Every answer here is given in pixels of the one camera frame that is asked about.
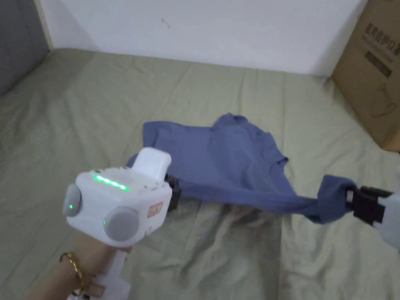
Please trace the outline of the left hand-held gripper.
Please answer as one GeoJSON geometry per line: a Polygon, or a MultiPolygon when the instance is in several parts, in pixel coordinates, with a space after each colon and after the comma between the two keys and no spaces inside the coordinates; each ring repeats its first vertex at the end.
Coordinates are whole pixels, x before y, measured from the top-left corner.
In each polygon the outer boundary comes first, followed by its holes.
{"type": "Polygon", "coordinates": [[[68,224],[117,249],[105,272],[94,278],[94,295],[74,291],[70,300],[126,300],[131,285],[121,278],[126,248],[132,247],[165,221],[178,195],[166,181],[170,154],[146,147],[132,167],[80,173],[67,188],[62,208],[68,224]]]}

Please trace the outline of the person's left hand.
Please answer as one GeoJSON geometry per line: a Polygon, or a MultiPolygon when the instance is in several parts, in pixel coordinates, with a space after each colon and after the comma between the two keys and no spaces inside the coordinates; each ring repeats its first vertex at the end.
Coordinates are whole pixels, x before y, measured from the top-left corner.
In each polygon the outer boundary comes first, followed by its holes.
{"type": "Polygon", "coordinates": [[[85,234],[80,234],[74,248],[74,258],[77,259],[79,269],[83,275],[85,288],[98,275],[104,274],[113,262],[117,251],[129,254],[132,246],[115,248],[98,241],[85,234]]]}

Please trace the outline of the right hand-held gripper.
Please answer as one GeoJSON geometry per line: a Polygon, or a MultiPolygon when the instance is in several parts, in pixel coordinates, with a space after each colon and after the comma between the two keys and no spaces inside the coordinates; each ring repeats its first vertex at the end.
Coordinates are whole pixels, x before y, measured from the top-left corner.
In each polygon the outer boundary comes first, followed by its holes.
{"type": "Polygon", "coordinates": [[[400,250],[400,193],[362,186],[346,188],[346,205],[353,216],[376,229],[382,240],[400,250]]]}

